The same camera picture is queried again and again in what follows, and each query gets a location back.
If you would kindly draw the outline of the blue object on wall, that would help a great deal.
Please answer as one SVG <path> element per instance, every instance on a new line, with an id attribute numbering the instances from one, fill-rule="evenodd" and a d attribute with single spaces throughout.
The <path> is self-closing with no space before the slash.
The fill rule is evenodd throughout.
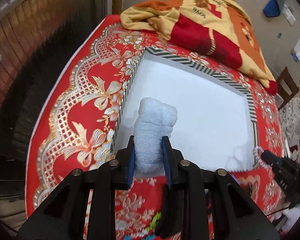
<path id="1" fill-rule="evenodd" d="M 281 10 L 276 0 L 269 0 L 263 9 L 263 14 L 267 18 L 278 17 L 281 14 Z"/>

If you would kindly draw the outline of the white fluffy headband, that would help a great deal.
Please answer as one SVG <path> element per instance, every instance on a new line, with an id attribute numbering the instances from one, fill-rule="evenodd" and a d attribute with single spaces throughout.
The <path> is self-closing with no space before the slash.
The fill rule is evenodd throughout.
<path id="1" fill-rule="evenodd" d="M 142 175 L 154 174 L 163 165 L 162 138 L 171 136 L 178 112 L 155 98 L 143 98 L 138 114 L 133 133 L 135 168 Z"/>

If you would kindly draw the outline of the striped tray with white lining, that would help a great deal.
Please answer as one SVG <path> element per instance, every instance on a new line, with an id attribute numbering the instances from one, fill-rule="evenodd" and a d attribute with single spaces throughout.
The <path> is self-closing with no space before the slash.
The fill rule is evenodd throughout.
<path id="1" fill-rule="evenodd" d="M 177 109 L 171 145 L 205 170 L 257 168 L 257 116 L 250 90 L 217 70 L 146 47 L 128 80 L 111 150 L 125 148 L 140 101 L 155 98 Z"/>

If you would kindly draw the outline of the red floral bed cover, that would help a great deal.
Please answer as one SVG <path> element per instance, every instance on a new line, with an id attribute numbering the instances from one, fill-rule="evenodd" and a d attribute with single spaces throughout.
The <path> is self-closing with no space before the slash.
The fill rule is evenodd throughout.
<path id="1" fill-rule="evenodd" d="M 145 49 L 150 48 L 187 59 L 185 63 L 195 63 L 198 70 L 249 90 L 258 143 L 278 156 L 283 154 L 275 99 L 258 81 L 156 34 L 126 30 L 119 24 L 119 16 L 107 16 L 66 64 L 38 117 L 27 157 L 28 218 L 72 169 L 93 170 L 114 159 L 110 148 L 119 128 L 119 114 L 132 113 L 127 107 L 123 109 L 123 96 L 132 85 Z M 279 208 L 283 195 L 270 168 L 232 173 L 266 215 Z M 161 239 L 154 237 L 154 225 L 159 221 L 159 193 L 165 179 L 152 177 L 134 178 L 131 190 L 115 193 L 116 239 Z"/>

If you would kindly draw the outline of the red yellow love blanket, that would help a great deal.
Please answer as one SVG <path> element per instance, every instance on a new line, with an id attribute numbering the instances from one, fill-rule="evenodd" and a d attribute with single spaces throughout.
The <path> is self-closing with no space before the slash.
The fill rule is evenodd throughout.
<path id="1" fill-rule="evenodd" d="M 269 94 L 277 93 L 251 20 L 233 0 L 147 0 L 123 11 L 120 20 L 126 29 L 156 32 L 260 81 Z"/>

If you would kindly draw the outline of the wooden chair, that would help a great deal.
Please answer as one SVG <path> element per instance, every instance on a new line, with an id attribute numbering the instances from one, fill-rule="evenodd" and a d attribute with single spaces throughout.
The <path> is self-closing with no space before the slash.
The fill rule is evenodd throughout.
<path id="1" fill-rule="evenodd" d="M 300 88 L 289 73 L 288 67 L 285 67 L 277 78 L 277 94 L 282 99 L 277 109 L 283 108 L 290 100 L 298 94 Z"/>

